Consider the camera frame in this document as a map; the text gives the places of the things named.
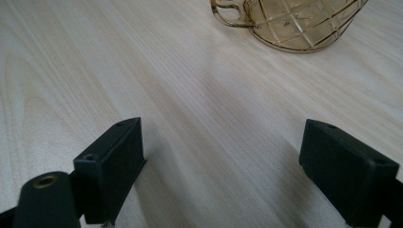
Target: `amber glass mug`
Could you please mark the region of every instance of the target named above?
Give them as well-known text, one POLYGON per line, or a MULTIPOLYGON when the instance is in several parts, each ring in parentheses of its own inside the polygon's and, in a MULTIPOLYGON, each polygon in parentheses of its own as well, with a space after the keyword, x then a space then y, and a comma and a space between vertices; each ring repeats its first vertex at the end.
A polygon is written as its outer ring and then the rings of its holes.
POLYGON ((314 52, 343 34, 368 0, 210 0, 221 23, 247 28, 262 43, 287 52, 314 52), (219 8, 237 10, 228 19, 219 8))

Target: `screw hole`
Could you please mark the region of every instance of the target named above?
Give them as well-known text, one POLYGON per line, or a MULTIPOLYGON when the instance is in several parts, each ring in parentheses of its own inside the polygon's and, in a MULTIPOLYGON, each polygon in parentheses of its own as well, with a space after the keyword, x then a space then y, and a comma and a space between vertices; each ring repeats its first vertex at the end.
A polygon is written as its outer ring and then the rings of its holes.
POLYGON ((33 187, 37 188, 37 189, 46 188, 46 187, 51 186, 56 181, 57 181, 57 176, 55 176, 55 175, 44 176, 43 178, 35 181, 33 183, 33 187))
POLYGON ((93 154, 88 154, 84 156, 84 159, 87 161, 94 161, 95 160, 95 156, 93 154))

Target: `wooden table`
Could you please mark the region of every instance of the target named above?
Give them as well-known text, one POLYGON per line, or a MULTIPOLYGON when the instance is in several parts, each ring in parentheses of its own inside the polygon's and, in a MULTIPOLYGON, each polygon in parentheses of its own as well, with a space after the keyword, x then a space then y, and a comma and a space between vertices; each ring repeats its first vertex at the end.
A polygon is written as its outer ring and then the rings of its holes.
POLYGON ((149 162, 117 227, 345 227, 297 162, 305 121, 403 163, 402 9, 370 0, 335 44, 297 55, 220 24, 208 0, 1 1, 0 211, 140 116, 149 162))

